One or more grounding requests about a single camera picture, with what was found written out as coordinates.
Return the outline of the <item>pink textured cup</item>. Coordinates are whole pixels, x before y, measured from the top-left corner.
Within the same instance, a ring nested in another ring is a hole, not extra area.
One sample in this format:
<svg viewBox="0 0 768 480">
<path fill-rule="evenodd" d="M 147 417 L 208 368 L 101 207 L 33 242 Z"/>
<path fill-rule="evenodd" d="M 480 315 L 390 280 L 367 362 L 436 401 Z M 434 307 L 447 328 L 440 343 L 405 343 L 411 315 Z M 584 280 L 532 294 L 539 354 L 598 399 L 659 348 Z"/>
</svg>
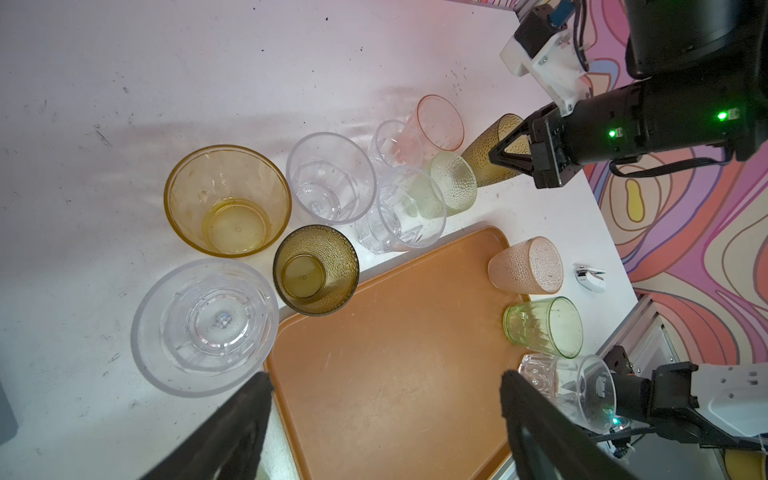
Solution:
<svg viewBox="0 0 768 480">
<path fill-rule="evenodd" d="M 487 272 L 497 289 L 519 294 L 555 294 L 564 282 L 559 251 L 543 236 L 499 252 L 489 261 Z"/>
</svg>

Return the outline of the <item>brown textured cup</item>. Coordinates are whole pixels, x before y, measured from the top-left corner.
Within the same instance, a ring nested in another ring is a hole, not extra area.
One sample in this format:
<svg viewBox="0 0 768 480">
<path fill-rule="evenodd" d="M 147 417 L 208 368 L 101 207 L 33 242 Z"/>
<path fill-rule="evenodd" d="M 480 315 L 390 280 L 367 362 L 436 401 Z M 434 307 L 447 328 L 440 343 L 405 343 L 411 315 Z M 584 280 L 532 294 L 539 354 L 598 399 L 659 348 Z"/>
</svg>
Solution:
<svg viewBox="0 0 768 480">
<path fill-rule="evenodd" d="M 500 117 L 478 136 L 461 154 L 474 172 L 479 188 L 500 183 L 520 175 L 520 172 L 492 164 L 489 152 L 516 127 L 523 119 L 513 113 Z"/>
</svg>

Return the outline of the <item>green ribbed glass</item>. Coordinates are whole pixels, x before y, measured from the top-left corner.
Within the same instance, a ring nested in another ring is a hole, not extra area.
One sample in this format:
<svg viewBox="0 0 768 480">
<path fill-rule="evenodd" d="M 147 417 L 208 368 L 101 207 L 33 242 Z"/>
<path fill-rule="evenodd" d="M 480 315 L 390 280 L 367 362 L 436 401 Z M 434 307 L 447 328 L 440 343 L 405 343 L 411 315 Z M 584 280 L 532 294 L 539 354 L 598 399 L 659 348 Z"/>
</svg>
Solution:
<svg viewBox="0 0 768 480">
<path fill-rule="evenodd" d="M 508 307 L 502 328 L 510 342 L 538 353 L 573 359 L 583 348 L 581 316 L 563 296 Z"/>
</svg>

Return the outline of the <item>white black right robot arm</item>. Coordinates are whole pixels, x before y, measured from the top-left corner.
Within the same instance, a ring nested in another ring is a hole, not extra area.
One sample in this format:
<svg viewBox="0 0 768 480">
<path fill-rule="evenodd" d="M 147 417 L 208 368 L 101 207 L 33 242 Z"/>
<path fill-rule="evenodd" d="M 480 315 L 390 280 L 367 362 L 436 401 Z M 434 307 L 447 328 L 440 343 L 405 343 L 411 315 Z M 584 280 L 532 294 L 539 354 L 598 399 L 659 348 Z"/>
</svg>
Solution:
<svg viewBox="0 0 768 480">
<path fill-rule="evenodd" d="M 745 162 L 767 139 L 767 5 L 763 1 L 629 1 L 625 63 L 632 83 L 592 95 L 584 45 L 588 7 L 530 8 L 511 39 L 520 67 L 550 103 L 490 149 L 491 164 L 565 185 L 606 163 L 627 179 L 709 167 L 694 157 L 647 170 L 639 159 L 696 146 Z"/>
</svg>

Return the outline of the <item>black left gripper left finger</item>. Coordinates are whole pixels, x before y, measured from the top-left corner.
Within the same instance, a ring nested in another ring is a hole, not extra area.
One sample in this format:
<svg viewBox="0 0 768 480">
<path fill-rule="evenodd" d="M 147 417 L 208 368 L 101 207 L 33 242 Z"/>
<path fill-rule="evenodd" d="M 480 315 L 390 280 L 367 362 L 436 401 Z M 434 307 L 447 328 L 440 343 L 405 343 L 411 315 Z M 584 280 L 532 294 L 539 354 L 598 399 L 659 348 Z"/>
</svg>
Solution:
<svg viewBox="0 0 768 480">
<path fill-rule="evenodd" d="M 255 479 L 261 463 L 274 391 L 258 372 L 146 479 Z"/>
</svg>

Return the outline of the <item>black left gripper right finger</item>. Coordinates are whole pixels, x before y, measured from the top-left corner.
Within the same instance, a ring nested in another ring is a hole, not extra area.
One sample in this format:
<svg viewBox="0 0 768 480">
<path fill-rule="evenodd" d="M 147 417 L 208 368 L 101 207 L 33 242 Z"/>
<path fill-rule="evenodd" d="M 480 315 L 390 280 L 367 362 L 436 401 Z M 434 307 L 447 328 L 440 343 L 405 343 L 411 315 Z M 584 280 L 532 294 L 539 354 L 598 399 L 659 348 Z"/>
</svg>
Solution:
<svg viewBox="0 0 768 480">
<path fill-rule="evenodd" d="M 504 372 L 502 416 L 520 479 L 632 479 L 522 375 Z"/>
</svg>

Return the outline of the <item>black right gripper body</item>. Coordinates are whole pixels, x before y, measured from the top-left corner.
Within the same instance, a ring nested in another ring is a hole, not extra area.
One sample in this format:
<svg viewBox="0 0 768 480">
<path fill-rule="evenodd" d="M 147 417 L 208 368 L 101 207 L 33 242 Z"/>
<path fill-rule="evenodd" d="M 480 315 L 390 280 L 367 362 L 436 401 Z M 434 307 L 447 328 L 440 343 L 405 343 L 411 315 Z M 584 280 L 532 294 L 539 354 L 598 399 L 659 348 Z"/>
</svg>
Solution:
<svg viewBox="0 0 768 480">
<path fill-rule="evenodd" d="M 564 123 L 559 108 L 550 103 L 531 114 L 527 120 L 531 176 L 536 188 L 563 187 L 582 167 L 575 164 L 566 151 Z"/>
</svg>

